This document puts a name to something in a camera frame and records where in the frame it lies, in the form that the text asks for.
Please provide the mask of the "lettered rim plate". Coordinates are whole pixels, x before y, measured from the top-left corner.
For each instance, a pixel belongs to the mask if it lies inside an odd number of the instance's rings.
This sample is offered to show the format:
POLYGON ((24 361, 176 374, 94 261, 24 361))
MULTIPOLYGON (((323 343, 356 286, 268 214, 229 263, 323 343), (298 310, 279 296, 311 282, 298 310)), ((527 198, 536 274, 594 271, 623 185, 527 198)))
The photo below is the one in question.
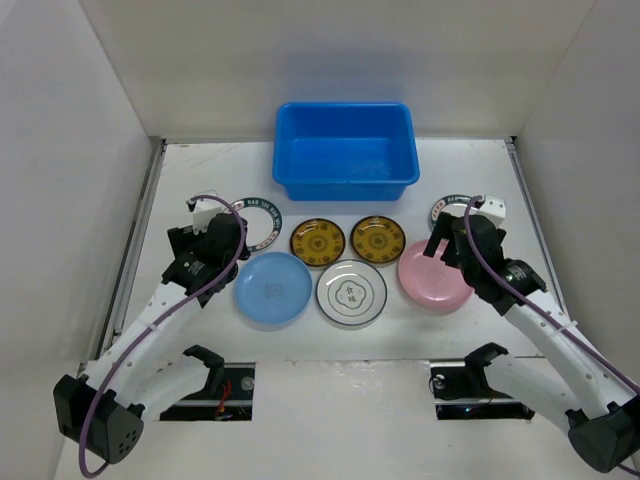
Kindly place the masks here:
POLYGON ((245 197, 232 203, 248 224, 247 247, 252 253, 269 248, 282 230, 282 214, 275 203, 261 197, 245 197))
POLYGON ((438 199, 431 208, 429 214, 430 229, 436 226, 441 213, 447 213, 454 217, 462 217, 467 205, 473 200, 471 196, 464 194, 449 194, 438 199))

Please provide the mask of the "pink plate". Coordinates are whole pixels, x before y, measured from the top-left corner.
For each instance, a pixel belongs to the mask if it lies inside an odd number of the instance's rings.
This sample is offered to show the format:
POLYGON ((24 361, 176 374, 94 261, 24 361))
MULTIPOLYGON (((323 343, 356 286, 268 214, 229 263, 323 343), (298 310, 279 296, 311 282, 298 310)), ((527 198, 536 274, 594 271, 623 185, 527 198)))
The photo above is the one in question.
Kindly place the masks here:
POLYGON ((404 292, 418 305, 429 310, 450 313, 461 308, 473 290, 461 272, 441 259, 447 240, 442 240, 433 257, 424 255, 427 241, 405 249, 398 263, 398 277, 404 292))

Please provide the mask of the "yellow patterned plate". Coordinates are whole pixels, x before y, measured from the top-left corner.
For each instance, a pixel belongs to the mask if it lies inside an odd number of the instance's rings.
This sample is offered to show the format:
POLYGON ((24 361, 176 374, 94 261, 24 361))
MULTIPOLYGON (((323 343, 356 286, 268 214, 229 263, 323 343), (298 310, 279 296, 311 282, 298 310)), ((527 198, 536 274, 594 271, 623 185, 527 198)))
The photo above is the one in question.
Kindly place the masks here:
POLYGON ((311 218, 301 222, 289 239, 291 253, 308 267, 325 267, 336 262, 346 248, 343 230, 333 221, 311 218))
POLYGON ((386 216, 367 216, 359 220, 350 233, 354 252, 372 264, 396 261, 406 247, 406 236, 401 226, 386 216))

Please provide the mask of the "light blue plate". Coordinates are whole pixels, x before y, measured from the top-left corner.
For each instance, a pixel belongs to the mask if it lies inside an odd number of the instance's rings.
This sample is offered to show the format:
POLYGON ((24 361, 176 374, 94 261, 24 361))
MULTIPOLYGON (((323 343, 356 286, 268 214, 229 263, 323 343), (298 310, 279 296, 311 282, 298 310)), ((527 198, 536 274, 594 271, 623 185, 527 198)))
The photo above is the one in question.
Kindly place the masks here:
POLYGON ((255 328, 279 330, 294 322, 311 299, 313 279, 297 257, 271 252, 251 259, 235 280, 239 312, 255 328))

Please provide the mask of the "white plate green rim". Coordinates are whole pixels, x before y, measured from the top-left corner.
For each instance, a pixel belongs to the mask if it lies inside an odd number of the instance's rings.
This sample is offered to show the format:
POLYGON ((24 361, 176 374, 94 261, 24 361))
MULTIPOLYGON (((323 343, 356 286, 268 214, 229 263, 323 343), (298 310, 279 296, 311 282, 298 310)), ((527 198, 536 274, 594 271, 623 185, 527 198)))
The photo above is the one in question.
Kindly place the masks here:
POLYGON ((388 299, 384 277, 375 267, 358 260, 343 260, 326 268, 316 284, 316 301, 333 324, 357 329, 373 323, 388 299))

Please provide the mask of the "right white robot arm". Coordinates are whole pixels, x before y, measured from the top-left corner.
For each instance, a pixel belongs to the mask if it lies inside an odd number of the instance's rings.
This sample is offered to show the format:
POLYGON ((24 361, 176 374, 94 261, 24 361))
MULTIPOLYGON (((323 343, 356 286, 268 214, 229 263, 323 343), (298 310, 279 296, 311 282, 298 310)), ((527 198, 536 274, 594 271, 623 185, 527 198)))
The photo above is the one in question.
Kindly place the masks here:
POLYGON ((639 450, 639 386, 579 331, 524 261, 504 255, 506 236, 482 215, 442 213, 424 256, 458 269, 464 282, 524 334, 559 375, 549 378, 494 342, 472 351, 451 374, 436 371, 441 399, 506 395, 553 423, 592 469, 622 468, 639 450))

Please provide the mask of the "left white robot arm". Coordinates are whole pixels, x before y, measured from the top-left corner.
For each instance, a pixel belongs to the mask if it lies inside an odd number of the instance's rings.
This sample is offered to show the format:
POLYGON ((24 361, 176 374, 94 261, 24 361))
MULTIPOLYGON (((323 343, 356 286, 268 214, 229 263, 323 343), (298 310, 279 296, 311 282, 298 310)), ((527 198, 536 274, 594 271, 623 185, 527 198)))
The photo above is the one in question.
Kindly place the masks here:
POLYGON ((218 213, 205 232, 175 254, 141 314, 96 361, 77 377, 62 376, 53 389, 60 433, 77 443, 86 479, 88 454, 104 466, 124 460, 139 441, 146 422, 179 399, 199 392, 218 393, 225 381, 223 360, 193 345, 167 367, 160 357, 172 340, 238 273, 249 258, 247 223, 236 213, 218 213))

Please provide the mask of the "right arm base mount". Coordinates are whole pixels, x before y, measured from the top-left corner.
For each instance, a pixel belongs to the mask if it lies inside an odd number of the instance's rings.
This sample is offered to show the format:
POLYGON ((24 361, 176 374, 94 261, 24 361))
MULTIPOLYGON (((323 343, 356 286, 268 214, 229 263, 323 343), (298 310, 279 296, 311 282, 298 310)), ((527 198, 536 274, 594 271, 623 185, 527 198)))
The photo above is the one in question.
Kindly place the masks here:
POLYGON ((535 412, 506 394, 475 383, 463 361, 429 364, 429 390, 441 421, 523 420, 535 412))

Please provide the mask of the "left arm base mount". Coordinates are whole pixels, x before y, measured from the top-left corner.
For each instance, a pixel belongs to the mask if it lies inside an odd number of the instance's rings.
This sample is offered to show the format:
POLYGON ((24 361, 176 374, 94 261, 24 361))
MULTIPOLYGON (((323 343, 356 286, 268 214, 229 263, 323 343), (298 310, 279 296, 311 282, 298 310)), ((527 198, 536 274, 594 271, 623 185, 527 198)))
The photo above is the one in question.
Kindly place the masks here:
POLYGON ((252 420, 255 363, 227 363, 211 373, 205 387, 160 414, 165 422, 246 422, 252 420))

